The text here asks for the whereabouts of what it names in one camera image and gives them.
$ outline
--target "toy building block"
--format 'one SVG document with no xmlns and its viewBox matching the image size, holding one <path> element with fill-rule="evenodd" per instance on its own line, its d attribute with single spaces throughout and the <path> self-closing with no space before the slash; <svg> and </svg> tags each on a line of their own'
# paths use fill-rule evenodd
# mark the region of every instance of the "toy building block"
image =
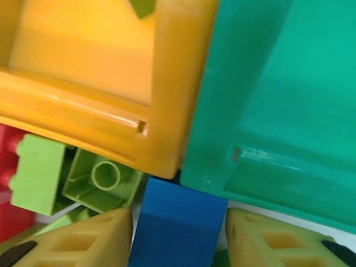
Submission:
<svg viewBox="0 0 356 267">
<path fill-rule="evenodd" d="M 231 267 L 228 249 L 215 252 L 211 267 Z"/>
<path fill-rule="evenodd" d="M 228 201 L 150 177 L 129 267 L 210 266 Z"/>
<path fill-rule="evenodd" d="M 143 173 L 78 149 L 62 194 L 96 212 L 131 205 Z"/>
<path fill-rule="evenodd" d="M 9 190 L 18 162 L 16 146 L 26 131 L 0 124 L 0 192 Z"/>
<path fill-rule="evenodd" d="M 58 229 L 58 228 L 64 227 L 69 224 L 77 223 L 79 221 L 84 221 L 86 219 L 89 219 L 90 217 L 97 215 L 97 214 L 98 213 L 88 209 L 87 207 L 79 206 L 79 207 L 76 207 L 75 209 L 63 214 L 61 217 L 59 217 L 54 222 L 46 225 L 41 230 L 37 231 L 34 235 L 43 234 L 48 231 L 52 231 L 54 229 Z"/>
<path fill-rule="evenodd" d="M 226 237 L 232 267 L 356 266 L 350 250 L 337 257 L 323 245 L 339 246 L 332 238 L 242 209 L 228 209 Z"/>
<path fill-rule="evenodd" d="M 156 0 L 128 0 L 138 18 L 144 18 L 153 13 Z"/>
<path fill-rule="evenodd" d="M 75 153 L 74 147 L 26 134 L 17 146 L 20 156 L 11 178 L 11 204 L 52 215 L 73 203 L 60 194 Z"/>
<path fill-rule="evenodd" d="M 11 193 L 0 194 L 0 242 L 3 242 L 34 225 L 32 211 L 10 204 Z"/>
<path fill-rule="evenodd" d="M 131 210 L 123 207 L 32 236 L 3 253 L 0 266 L 126 267 L 131 238 Z"/>
<path fill-rule="evenodd" d="M 13 236 L 12 238 L 9 238 L 8 240 L 1 242 L 0 243 L 0 254 L 4 253 L 6 250 L 9 248 L 12 248 L 13 246 L 16 246 L 17 244 L 21 243 L 25 239 L 29 238 L 31 235 L 36 234 L 38 231 L 40 231 L 45 224 L 35 224 L 28 228 L 25 231 L 22 231 L 21 233 Z"/>
</svg>

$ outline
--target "red plastic block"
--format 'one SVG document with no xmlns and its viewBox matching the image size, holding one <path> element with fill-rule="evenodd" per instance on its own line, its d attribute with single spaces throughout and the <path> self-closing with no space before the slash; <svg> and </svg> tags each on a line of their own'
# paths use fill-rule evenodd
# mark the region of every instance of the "red plastic block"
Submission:
<svg viewBox="0 0 356 267">
<path fill-rule="evenodd" d="M 0 193 L 0 243 L 35 223 L 35 213 L 10 204 L 11 193 Z"/>
<path fill-rule="evenodd" d="M 18 162 L 16 147 L 26 131 L 0 124 L 0 192 L 9 190 L 8 184 L 15 174 Z"/>
</svg>

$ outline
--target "blue plastic block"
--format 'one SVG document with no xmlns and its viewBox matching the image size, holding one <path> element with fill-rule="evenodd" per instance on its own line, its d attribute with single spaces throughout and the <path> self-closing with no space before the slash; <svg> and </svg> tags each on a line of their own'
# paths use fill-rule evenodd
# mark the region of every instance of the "blue plastic block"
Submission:
<svg viewBox="0 0 356 267">
<path fill-rule="evenodd" d="M 228 201 L 150 177 L 129 267 L 211 266 Z"/>
</svg>

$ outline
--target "red lego brick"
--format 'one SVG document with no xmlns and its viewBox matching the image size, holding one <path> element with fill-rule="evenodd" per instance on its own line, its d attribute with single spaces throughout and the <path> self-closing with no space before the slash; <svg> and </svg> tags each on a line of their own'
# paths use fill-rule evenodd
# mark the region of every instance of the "red lego brick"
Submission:
<svg viewBox="0 0 356 267">
<path fill-rule="evenodd" d="M 35 224 L 35 213 L 10 204 L 11 193 L 0 193 L 0 243 Z"/>
<path fill-rule="evenodd" d="M 9 190 L 8 184 L 15 174 L 18 162 L 16 147 L 26 131 L 0 124 L 0 192 Z"/>
</svg>

